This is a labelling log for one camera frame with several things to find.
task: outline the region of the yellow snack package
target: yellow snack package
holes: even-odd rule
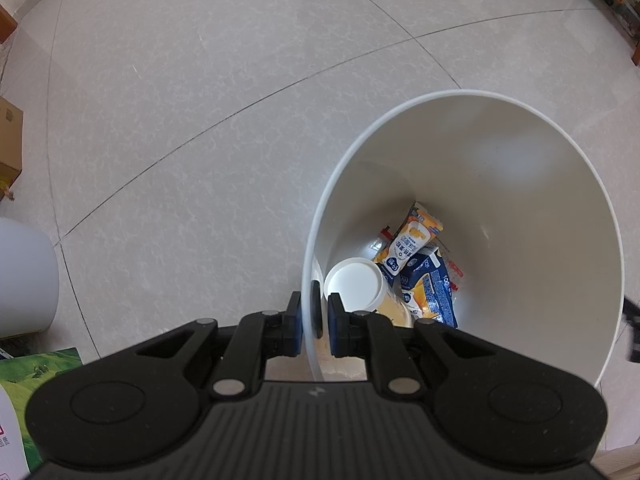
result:
[[[408,259],[433,240],[444,229],[442,223],[427,213],[419,202],[414,203],[402,227],[391,241],[373,259],[388,280],[393,281]]]

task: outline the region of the metal bolt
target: metal bolt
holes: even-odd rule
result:
[[[411,395],[420,389],[420,383],[411,377],[396,377],[387,386],[393,393],[400,395]]]
[[[213,384],[213,391],[224,396],[241,394],[244,392],[244,383],[238,379],[220,379]]]

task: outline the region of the logo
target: logo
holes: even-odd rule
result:
[[[387,258],[386,264],[391,268],[391,270],[398,270],[398,262],[395,258]]]
[[[322,386],[316,386],[315,388],[310,389],[307,393],[317,399],[318,397],[323,396],[326,393],[326,390]]]

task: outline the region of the cardboard box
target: cardboard box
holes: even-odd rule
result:
[[[22,110],[0,97],[0,189],[10,187],[21,172]]]

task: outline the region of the tiled floor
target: tiled floor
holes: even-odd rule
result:
[[[347,146],[393,106],[457,86],[521,99],[581,145],[640,299],[640,71],[600,7],[43,0],[0,86],[25,111],[24,173],[0,214],[43,229],[60,261],[59,313],[39,344],[90,360],[196,317],[283,306]],[[609,448],[640,436],[628,336],[602,381]]]

